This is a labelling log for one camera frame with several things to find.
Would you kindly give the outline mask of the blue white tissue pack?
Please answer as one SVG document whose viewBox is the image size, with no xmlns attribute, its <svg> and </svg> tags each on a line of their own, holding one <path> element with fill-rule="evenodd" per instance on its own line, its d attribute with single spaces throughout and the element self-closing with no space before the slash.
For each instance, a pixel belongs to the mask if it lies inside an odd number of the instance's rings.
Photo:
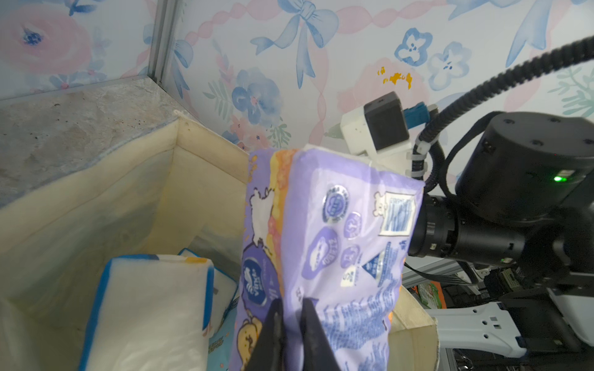
<svg viewBox="0 0 594 371">
<path fill-rule="evenodd" d="M 102 273 L 80 370 L 205 370 L 214 267 L 206 258 L 140 254 Z"/>
</svg>

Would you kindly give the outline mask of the light blue tissue pack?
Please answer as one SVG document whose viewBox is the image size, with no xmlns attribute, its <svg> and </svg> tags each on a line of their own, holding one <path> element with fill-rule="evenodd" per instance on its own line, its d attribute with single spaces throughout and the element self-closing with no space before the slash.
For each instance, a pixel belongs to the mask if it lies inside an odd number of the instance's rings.
<svg viewBox="0 0 594 371">
<path fill-rule="evenodd" d="M 208 275 L 206 303 L 210 310 L 207 347 L 196 370 L 229 370 L 233 330 L 237 314 L 238 284 L 213 267 Z"/>
</svg>

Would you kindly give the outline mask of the purple tissue pack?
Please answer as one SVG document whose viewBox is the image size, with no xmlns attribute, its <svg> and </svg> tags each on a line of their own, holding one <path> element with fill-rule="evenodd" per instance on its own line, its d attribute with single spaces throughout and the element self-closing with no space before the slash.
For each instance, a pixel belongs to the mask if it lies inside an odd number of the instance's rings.
<svg viewBox="0 0 594 371">
<path fill-rule="evenodd" d="M 385 370 L 391 312 L 419 215 L 421 181 L 308 148 L 249 158 L 232 370 L 256 360 L 265 317 L 283 303 L 283 366 L 304 366 L 310 300 L 341 370 Z"/>
</svg>

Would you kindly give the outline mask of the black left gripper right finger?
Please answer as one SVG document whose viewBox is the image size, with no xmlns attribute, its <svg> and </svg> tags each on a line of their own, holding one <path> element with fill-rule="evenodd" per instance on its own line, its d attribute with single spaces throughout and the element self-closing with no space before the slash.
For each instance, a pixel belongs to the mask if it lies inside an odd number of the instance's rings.
<svg viewBox="0 0 594 371">
<path fill-rule="evenodd" d="M 299 325 L 303 337 L 303 371 L 340 371 L 311 298 L 303 299 Z"/>
</svg>

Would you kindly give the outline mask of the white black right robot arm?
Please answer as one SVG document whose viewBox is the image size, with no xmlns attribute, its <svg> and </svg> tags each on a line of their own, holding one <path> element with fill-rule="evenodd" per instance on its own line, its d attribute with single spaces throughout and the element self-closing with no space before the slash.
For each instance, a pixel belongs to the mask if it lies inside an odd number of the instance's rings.
<svg viewBox="0 0 594 371">
<path fill-rule="evenodd" d="M 456 145 L 477 146 L 454 190 L 425 196 L 409 253 L 504 271 L 520 290 L 432 311 L 440 344 L 504 365 L 593 367 L 593 125 L 581 117 L 493 112 Z"/>
</svg>

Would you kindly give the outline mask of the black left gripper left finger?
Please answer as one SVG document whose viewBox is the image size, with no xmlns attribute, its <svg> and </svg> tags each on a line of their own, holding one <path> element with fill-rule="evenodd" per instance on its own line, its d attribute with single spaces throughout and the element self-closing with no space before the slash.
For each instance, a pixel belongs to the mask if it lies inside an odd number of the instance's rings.
<svg viewBox="0 0 594 371">
<path fill-rule="evenodd" d="M 284 363 L 285 324 L 283 303 L 280 298 L 272 301 L 261 333 L 246 371 L 281 371 Z"/>
</svg>

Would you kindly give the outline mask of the cream canvas tote bag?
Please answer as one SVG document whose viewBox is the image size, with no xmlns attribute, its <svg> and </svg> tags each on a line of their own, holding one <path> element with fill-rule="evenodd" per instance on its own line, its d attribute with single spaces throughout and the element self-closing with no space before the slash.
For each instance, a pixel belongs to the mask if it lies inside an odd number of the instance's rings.
<svg viewBox="0 0 594 371">
<path fill-rule="evenodd" d="M 180 117 L 3 207 L 1 368 L 80 370 L 113 258 L 209 259 L 239 304 L 250 155 Z M 385 370 L 436 369 L 436 322 L 403 285 L 390 317 Z"/>
</svg>

